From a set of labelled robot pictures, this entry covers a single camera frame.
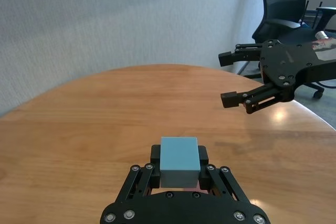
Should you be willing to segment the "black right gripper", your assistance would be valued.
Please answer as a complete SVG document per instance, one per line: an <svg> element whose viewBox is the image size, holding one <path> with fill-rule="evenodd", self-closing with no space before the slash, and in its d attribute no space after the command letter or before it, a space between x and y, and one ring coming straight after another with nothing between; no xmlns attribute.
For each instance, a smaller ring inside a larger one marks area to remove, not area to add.
<svg viewBox="0 0 336 224"><path fill-rule="evenodd" d="M293 100L295 90L301 85L316 89L313 97L319 99L324 89L313 83L335 79L335 39L297 45L277 42L263 49L262 44L237 44L234 52L221 53L218 59L220 66L260 60L263 86L246 92L220 95L224 108L242 104L247 114L280 101Z"/></svg>

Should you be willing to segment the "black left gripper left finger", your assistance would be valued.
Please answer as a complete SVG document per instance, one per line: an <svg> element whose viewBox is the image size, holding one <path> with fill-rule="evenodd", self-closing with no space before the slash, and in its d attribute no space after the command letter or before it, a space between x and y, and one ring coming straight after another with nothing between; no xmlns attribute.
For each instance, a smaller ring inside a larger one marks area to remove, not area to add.
<svg viewBox="0 0 336 224"><path fill-rule="evenodd" d="M117 202L151 195L160 187L160 145L152 145L150 162L143 167L132 165L117 196Z"/></svg>

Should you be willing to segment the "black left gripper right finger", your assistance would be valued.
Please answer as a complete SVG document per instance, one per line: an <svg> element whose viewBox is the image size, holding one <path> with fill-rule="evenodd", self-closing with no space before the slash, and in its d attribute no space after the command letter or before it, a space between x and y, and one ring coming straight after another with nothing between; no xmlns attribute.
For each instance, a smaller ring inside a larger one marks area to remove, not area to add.
<svg viewBox="0 0 336 224"><path fill-rule="evenodd" d="M198 146L200 174L198 183L201 190L214 196L231 198L236 201L247 201L247 196L227 166L216 168L209 163L206 147Z"/></svg>

